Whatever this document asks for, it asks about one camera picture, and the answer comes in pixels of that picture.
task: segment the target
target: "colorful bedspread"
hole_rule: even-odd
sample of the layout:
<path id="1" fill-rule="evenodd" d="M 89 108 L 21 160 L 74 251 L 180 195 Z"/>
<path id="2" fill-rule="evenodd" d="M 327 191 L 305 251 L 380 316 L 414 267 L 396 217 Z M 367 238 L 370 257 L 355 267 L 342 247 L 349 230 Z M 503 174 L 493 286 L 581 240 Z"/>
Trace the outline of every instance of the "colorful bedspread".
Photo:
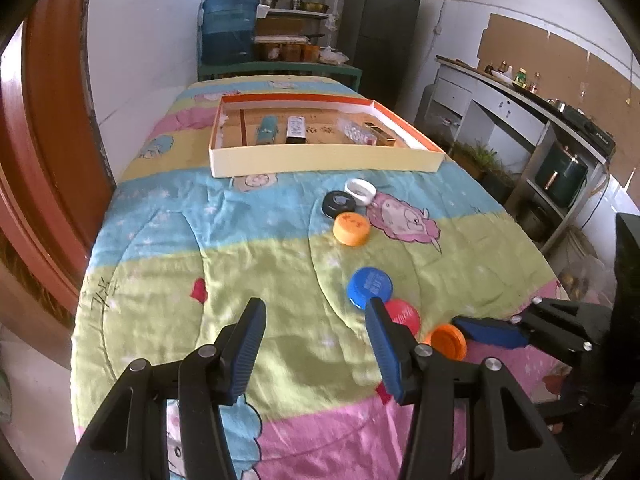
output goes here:
<path id="1" fill-rule="evenodd" d="M 457 314 L 508 316 L 561 289 L 513 219 L 451 161 L 437 173 L 213 178 L 207 143 L 220 96 L 266 91 L 353 94 L 324 78 L 254 76 L 178 96 L 118 186 L 86 272 L 73 337 L 76 428 L 133 359 L 180 360 L 259 296 L 268 320 L 254 372 L 223 411 L 238 478 L 395 478 L 411 407 L 380 382 L 363 312 L 346 296 L 351 275 L 387 272 L 394 297 L 415 307 L 401 317 L 417 338 Z M 320 208 L 351 177 L 379 190 L 363 211 L 373 229 L 359 248 L 335 240 Z M 469 345 L 469 360 L 488 355 L 527 391 L 554 364 L 533 348 Z M 170 468 L 181 474 L 174 402 L 167 416 Z M 460 435 L 454 447 L 462 450 Z"/>

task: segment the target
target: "blue bottle cap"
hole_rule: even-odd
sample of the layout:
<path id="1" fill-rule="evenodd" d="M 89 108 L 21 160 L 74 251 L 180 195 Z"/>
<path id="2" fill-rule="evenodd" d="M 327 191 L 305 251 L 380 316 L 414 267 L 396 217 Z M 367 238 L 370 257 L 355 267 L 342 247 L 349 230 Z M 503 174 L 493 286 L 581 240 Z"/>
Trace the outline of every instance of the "blue bottle cap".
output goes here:
<path id="1" fill-rule="evenodd" d="M 360 309 L 364 309 L 367 301 L 376 296 L 386 303 L 391 299 L 393 291 L 391 278 L 386 272 L 375 267 L 356 270 L 347 285 L 347 296 L 351 303 Z"/>

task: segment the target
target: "floor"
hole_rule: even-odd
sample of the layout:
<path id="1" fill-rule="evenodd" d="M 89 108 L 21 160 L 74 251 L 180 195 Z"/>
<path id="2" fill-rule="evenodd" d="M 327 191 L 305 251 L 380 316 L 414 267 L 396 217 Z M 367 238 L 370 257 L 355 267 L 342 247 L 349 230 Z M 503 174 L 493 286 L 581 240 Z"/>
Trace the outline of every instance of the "floor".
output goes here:
<path id="1" fill-rule="evenodd" d="M 34 480 L 60 480 L 76 446 L 70 372 L 0 328 L 0 366 L 12 391 L 12 421 L 0 430 Z"/>

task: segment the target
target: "cardboard box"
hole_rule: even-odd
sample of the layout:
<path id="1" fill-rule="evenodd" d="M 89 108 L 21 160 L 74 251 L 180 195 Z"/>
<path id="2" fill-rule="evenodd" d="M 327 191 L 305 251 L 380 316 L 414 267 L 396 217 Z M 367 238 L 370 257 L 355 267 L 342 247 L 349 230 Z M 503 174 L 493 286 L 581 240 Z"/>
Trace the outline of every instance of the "cardboard box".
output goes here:
<path id="1" fill-rule="evenodd" d="M 265 115 L 278 117 L 276 144 L 255 145 L 255 128 Z M 370 121 L 396 138 L 396 145 L 354 144 L 332 128 L 336 116 Z M 303 116 L 308 144 L 286 144 L 286 117 Z M 209 141 L 214 177 L 293 171 L 438 171 L 445 153 L 404 119 L 378 102 L 316 94 L 224 96 Z"/>

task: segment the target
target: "pink cartoon character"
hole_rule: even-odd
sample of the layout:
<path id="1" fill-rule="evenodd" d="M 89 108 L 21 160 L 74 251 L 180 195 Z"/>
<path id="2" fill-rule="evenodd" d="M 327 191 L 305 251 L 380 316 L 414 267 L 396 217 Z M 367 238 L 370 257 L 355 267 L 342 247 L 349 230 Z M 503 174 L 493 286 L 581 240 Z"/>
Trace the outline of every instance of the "pink cartoon character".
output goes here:
<path id="1" fill-rule="evenodd" d="M 403 242 L 432 244 L 441 253 L 440 229 L 435 221 L 429 219 L 426 209 L 398 200 L 386 193 L 377 193 L 367 207 L 367 217 L 373 227 L 385 232 L 389 238 Z"/>

